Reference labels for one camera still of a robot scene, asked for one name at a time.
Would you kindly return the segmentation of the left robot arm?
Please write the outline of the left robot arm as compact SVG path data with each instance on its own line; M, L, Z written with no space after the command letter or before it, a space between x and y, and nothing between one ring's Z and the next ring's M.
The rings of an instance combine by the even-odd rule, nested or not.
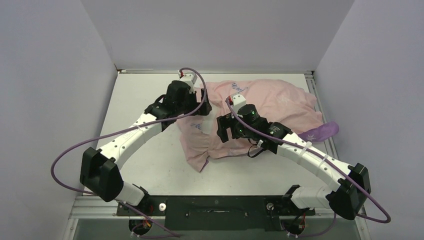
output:
M82 155L80 183L105 202L126 202L136 215L145 214L149 208L145 198L147 191L125 182L120 170L141 146L175 123L177 117L209 114L212 108L207 99L198 101L195 82L195 76L173 80L166 93L144 110L128 132L99 149L86 149Z

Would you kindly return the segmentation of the white pillow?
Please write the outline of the white pillow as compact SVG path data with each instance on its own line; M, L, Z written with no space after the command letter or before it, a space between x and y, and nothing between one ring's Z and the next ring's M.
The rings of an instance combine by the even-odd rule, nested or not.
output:
M203 116L201 123L201 131L203 134L210 135L214 124L214 115L212 113Z

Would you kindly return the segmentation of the purple Elsa print pillowcase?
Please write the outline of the purple Elsa print pillowcase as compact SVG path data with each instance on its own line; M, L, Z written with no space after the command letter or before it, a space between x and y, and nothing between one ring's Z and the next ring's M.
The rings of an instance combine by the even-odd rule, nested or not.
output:
M255 105L260 116L279 122L309 142L323 142L339 132L334 121L324 123L323 115L315 110L317 98L302 88L280 79L221 81L206 83L210 114L214 115L210 134L201 131L203 116L177 120L181 131L180 143L187 163L197 172L206 166L208 158L219 159L244 155L250 143L245 139L230 139L222 143L217 136L217 117L230 113L225 102L233 94L241 94L248 104Z

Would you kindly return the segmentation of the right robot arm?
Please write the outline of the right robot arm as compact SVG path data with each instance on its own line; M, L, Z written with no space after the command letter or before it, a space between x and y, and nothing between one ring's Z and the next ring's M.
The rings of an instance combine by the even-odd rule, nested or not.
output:
M292 186L282 201L287 213L325 208L347 220L358 216L371 193L369 171L364 165L350 165L328 156L290 128L261 117L253 104L242 106L237 116L228 113L216 120L217 135L223 143L229 138L253 140L262 151L292 160L326 184L320 188Z

